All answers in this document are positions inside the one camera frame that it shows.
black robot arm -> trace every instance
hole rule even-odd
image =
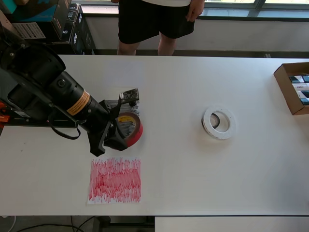
[[[0,101],[35,120],[47,121],[68,139],[79,137],[80,125],[88,133],[90,152],[95,156],[105,153],[103,145],[120,151],[127,148],[117,117],[120,105],[128,101],[119,97],[112,109],[105,101],[98,103],[64,71],[65,64],[52,50],[0,29]],[[58,131],[53,126],[57,115],[73,121],[79,135]]]

cardboard box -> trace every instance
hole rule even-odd
[[[30,0],[9,20],[23,39],[60,41],[71,0]]]
[[[86,18],[83,15],[82,7],[80,4],[72,3],[70,5],[67,21],[74,22],[76,24],[86,49],[96,49],[95,43],[92,39],[90,29],[88,27]]]
[[[289,78],[289,76],[301,75],[303,73],[309,73],[309,62],[282,64],[274,73],[293,115],[309,114],[309,105],[303,105]]]
[[[73,22],[66,22],[60,42],[49,43],[47,46],[61,55],[80,55],[85,50],[82,37]]]

red scribbles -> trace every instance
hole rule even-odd
[[[93,159],[88,203],[140,202],[140,159]]]

hand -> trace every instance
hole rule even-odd
[[[190,8],[186,19],[188,22],[194,22],[196,18],[203,12],[204,0],[191,0]]]

cable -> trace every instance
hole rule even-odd
[[[77,231],[80,230],[79,228],[81,228],[86,222],[90,221],[91,219],[93,219],[94,217],[96,216],[92,216],[90,218],[88,218],[86,221],[84,221],[78,228],[77,228]]]
[[[9,229],[9,231],[8,231],[8,232],[10,232],[10,231],[13,229],[13,227],[14,227],[15,223],[16,223],[16,216],[14,216],[14,222],[13,222],[13,224],[12,224],[12,226],[11,226],[11,228]]]
[[[72,230],[73,230],[73,232],[75,232],[74,227],[73,227],[73,217],[72,216],[70,216],[70,217],[71,217]]]
[[[32,228],[36,228],[36,227],[40,227],[40,226],[62,226],[62,227],[72,227],[72,228],[76,228],[77,231],[80,231],[80,232],[84,232],[82,229],[79,229],[77,228],[76,226],[72,226],[72,225],[58,225],[58,224],[42,224],[42,225],[36,225],[36,226],[31,226],[31,227],[27,227],[27,228],[23,228],[21,230],[18,230],[16,232],[22,232],[22,231],[26,231],[26,230],[29,230],[29,229],[32,229]]]

